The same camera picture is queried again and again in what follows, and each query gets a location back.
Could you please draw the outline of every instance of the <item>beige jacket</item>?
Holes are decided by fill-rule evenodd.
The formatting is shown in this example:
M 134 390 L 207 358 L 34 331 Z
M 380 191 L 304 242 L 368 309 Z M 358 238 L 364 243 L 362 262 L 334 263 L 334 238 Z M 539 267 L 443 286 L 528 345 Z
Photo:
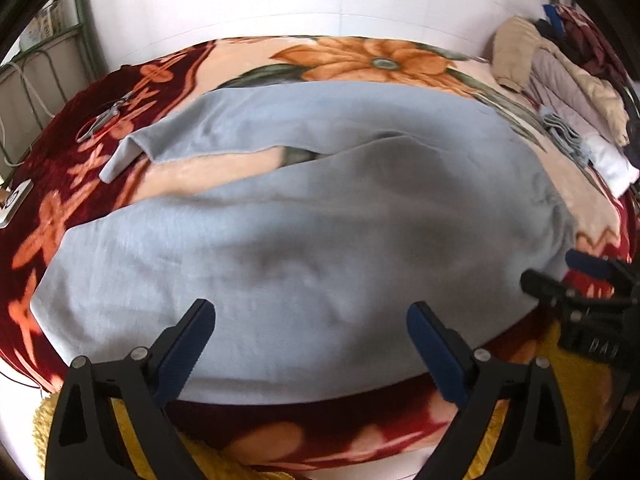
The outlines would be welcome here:
M 522 92 L 529 84 L 533 54 L 539 48 L 556 57 L 607 121 L 616 144 L 626 146 L 629 143 L 626 134 L 629 116 L 611 83 L 572 63 L 556 44 L 540 36 L 532 23 L 519 16 L 509 18 L 495 33 L 492 71 L 496 81 L 510 90 Z

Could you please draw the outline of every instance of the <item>black cable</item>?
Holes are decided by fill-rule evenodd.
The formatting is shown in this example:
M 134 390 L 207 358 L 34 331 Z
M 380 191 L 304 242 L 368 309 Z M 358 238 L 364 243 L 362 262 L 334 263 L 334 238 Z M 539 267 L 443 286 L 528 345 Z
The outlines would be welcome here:
M 9 379 L 12 383 L 20 384 L 20 386 L 26 386 L 27 388 L 33 388 L 34 390 L 42 389 L 39 386 L 33 386 L 32 384 L 24 384 L 24 383 L 21 383 L 20 381 L 16 381 L 15 379 L 12 379 L 11 377 L 9 377 L 3 372 L 0 372 L 0 375 L 2 375 L 2 377 L 4 377 L 5 379 Z

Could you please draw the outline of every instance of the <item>bed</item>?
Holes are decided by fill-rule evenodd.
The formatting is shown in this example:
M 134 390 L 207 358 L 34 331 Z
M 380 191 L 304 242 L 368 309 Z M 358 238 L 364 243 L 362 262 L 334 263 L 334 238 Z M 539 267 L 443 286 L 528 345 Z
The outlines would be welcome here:
M 428 54 L 434 67 L 429 78 L 402 63 L 401 53 L 407 50 L 417 57 Z M 394 68 L 363 72 L 357 65 L 363 56 L 391 60 Z M 338 58 L 352 64 L 338 70 Z M 30 313 L 30 299 L 69 228 L 149 197 L 194 194 L 306 160 L 304 154 L 285 148 L 157 165 L 142 156 L 106 185 L 97 175 L 120 140 L 214 89 L 331 79 L 426 87 L 493 107 L 509 122 L 513 135 L 536 153 L 564 200 L 577 226 L 575 247 L 599 256 L 632 256 L 635 221 L 630 193 L 615 199 L 594 171 L 581 171 L 563 156 L 540 129 L 530 103 L 501 88 L 485 60 L 420 43 L 369 38 L 210 41 L 139 66 L 123 66 L 80 92 L 17 170 L 15 182 L 30 178 L 34 188 L 9 227 L 0 231 L 0 274 L 7 276 L 0 290 L 2 359 L 48 392 L 62 384 L 66 366 Z M 87 121 L 129 91 L 133 95 L 119 117 L 93 139 L 76 144 Z M 611 293 L 607 284 L 574 272 L 566 282 L 588 296 Z M 528 362 L 537 354 L 551 357 L 572 425 L 578 477 L 584 478 L 590 437 L 602 410 L 599 384 L 606 380 L 607 370 L 558 351 L 557 337 L 557 325 L 540 306 L 487 342 L 486 348 L 513 362 Z M 301 474 L 416 450 L 428 454 L 454 414 L 427 374 L 354 396 L 304 404 L 180 401 L 168 407 L 180 430 L 240 462 Z

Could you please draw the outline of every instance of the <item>gray fabric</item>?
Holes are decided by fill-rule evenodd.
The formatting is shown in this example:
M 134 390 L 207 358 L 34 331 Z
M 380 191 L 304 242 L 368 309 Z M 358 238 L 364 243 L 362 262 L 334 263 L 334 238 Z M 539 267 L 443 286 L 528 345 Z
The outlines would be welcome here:
M 224 89 L 124 140 L 154 160 L 273 145 L 330 156 L 66 232 L 31 301 L 68 363 L 149 344 L 198 297 L 217 327 L 180 398 L 307 402 L 424 373 L 406 334 L 426 300 L 471 346 L 535 305 L 533 267 L 564 275 L 574 221 L 492 108 L 403 85 Z
M 542 125 L 549 137 L 565 156 L 574 161 L 580 168 L 585 168 L 593 156 L 582 137 L 571 126 L 566 124 L 550 108 L 540 108 Z

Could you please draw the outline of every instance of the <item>pile of clothes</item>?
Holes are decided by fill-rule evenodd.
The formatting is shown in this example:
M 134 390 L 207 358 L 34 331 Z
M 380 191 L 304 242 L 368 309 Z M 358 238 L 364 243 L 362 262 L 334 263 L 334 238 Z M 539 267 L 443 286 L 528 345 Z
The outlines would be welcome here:
M 513 16 L 498 28 L 494 77 L 524 95 L 556 146 L 581 168 L 592 166 L 619 197 L 640 176 L 638 98 L 591 20 L 564 5 L 545 6 L 545 12 L 548 21 Z M 640 146 L 640 137 L 636 142 Z

